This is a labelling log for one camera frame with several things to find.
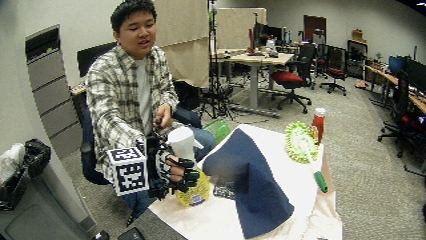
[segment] ceiling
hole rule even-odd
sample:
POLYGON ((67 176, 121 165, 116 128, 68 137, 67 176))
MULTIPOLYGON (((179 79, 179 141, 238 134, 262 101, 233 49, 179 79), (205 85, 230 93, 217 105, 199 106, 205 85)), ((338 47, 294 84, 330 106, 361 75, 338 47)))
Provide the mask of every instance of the ceiling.
POLYGON ((426 6, 417 5, 421 2, 426 3, 426 0, 397 0, 397 1, 408 5, 410 8, 413 8, 417 12, 420 12, 426 17, 426 6))

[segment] door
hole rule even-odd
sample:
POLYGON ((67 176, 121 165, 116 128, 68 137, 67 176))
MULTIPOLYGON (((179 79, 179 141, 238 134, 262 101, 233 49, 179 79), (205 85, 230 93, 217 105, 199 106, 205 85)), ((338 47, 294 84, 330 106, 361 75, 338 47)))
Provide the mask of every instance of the door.
POLYGON ((305 41, 314 42, 314 33, 318 35, 322 33, 322 37, 326 39, 326 18, 304 15, 305 26, 305 41))

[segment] white t-shirt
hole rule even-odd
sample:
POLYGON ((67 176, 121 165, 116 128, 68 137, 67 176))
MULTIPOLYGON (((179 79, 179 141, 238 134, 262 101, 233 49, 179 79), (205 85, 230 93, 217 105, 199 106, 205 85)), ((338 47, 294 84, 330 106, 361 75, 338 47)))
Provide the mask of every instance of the white t-shirt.
POLYGON ((147 58, 136 60, 137 62, 137 84, 139 84, 139 101, 140 112, 144 122, 144 133, 148 135, 153 128, 152 104, 151 104, 151 83, 147 79, 147 58))

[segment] green object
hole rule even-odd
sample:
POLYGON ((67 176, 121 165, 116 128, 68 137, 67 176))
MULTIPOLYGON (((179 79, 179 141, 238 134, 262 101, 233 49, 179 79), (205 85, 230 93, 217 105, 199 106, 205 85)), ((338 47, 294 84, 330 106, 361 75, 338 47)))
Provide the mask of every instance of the green object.
POLYGON ((305 123, 296 122, 290 123, 286 127, 286 151, 293 159, 298 163, 308 164, 308 154, 313 159, 318 156, 318 145, 317 141, 312 137, 310 128, 305 123), (300 144, 301 141, 306 143, 306 148, 300 144))
POLYGON ((224 119, 216 119, 213 122, 205 125, 204 130, 209 131, 213 134, 217 144, 230 133, 229 126, 224 119))
POLYGON ((325 182, 322 173, 318 171, 314 173, 314 176, 316 176, 316 181, 317 181, 317 184, 318 184, 321 191, 324 193, 326 193, 329 191, 329 187, 328 187, 328 183, 325 182))

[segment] ketchup bottle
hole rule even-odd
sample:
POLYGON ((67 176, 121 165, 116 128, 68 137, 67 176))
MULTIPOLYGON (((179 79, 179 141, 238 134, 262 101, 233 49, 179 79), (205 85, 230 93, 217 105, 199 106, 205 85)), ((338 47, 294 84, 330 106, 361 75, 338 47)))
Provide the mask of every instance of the ketchup bottle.
POLYGON ((324 123, 325 123, 325 109, 324 108, 316 108, 316 114, 314 114, 314 119, 312 121, 312 126, 317 128, 317 132, 318 132, 317 145, 320 145, 321 140, 322 140, 324 123))

